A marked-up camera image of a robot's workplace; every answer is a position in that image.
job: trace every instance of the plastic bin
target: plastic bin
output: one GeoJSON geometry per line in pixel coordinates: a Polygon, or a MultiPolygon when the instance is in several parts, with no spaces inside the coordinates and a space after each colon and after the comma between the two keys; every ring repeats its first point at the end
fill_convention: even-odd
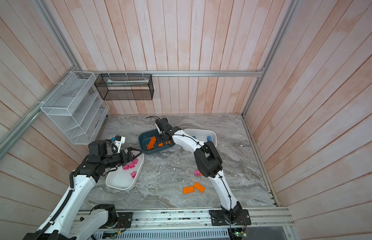
{"type": "Polygon", "coordinates": [[[148,151],[146,145],[148,145],[149,142],[151,141],[150,137],[154,137],[155,134],[157,134],[157,133],[158,133],[158,130],[154,129],[154,130],[150,130],[150,131],[144,132],[141,135],[139,135],[139,137],[138,137],[139,145],[140,145],[142,151],[145,154],[153,154],[153,153],[156,153],[156,152],[160,152],[160,151],[169,149],[170,147],[174,146],[174,145],[164,145],[163,147],[158,147],[158,142],[155,142],[154,149],[148,151]]]}
{"type": "Polygon", "coordinates": [[[195,136],[195,138],[198,139],[199,141],[204,141],[204,142],[207,142],[208,136],[211,136],[214,146],[217,146],[217,134],[215,134],[215,132],[211,130],[186,128],[183,131],[192,137],[195,136]]]}
{"type": "MultiPolygon", "coordinates": [[[[132,151],[133,154],[138,154],[138,151],[132,151]]],[[[145,162],[145,156],[143,154],[138,157],[138,164],[134,168],[124,170],[119,167],[116,171],[109,172],[106,177],[106,185],[124,191],[130,191],[135,186],[138,179],[139,173],[141,172],[143,163],[145,162]],[[135,178],[131,177],[131,173],[136,172],[135,178]]]]}

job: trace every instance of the orange building block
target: orange building block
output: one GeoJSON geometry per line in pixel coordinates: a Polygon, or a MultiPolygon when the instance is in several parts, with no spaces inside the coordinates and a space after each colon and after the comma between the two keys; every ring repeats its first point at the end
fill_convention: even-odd
{"type": "Polygon", "coordinates": [[[187,194],[187,193],[191,193],[191,192],[194,192],[194,187],[193,186],[183,188],[183,194],[187,194]]]}
{"type": "Polygon", "coordinates": [[[195,187],[198,191],[200,191],[200,192],[204,192],[204,191],[205,191],[205,187],[202,186],[202,185],[200,185],[200,184],[197,183],[197,182],[194,184],[194,187],[195,187]]]}
{"type": "Polygon", "coordinates": [[[157,141],[157,139],[155,137],[150,137],[150,138],[151,138],[151,140],[150,140],[149,144],[146,145],[148,151],[150,151],[151,149],[154,148],[154,144],[157,141]]]}

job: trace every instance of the pile of orange blocks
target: pile of orange blocks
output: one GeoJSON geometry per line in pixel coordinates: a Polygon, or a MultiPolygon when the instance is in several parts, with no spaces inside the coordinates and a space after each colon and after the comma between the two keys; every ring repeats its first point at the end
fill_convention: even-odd
{"type": "Polygon", "coordinates": [[[183,188],[183,194],[194,192],[194,188],[196,188],[200,192],[204,192],[205,191],[205,187],[196,182],[194,184],[194,186],[184,187],[183,188]]]}

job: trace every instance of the gray marble surface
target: gray marble surface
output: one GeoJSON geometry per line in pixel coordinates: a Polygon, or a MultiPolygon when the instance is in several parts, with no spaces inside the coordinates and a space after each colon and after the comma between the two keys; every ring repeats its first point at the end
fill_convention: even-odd
{"type": "MultiPolygon", "coordinates": [[[[110,117],[101,139],[121,135],[126,137],[122,148],[139,148],[138,136],[155,129],[155,122],[147,116],[110,117]]],[[[238,115],[169,115],[172,126],[182,129],[212,130],[217,134],[217,150],[223,160],[223,171],[233,194],[242,206],[271,205],[265,182],[238,115]]],[[[142,171],[130,192],[112,189],[101,177],[87,195],[81,210],[90,210],[100,203],[115,204],[117,209],[155,209],[220,207],[220,201],[206,177],[195,177],[194,155],[179,145],[146,155],[142,171]],[[183,194],[182,188],[199,182],[204,193],[183,194]]]]}

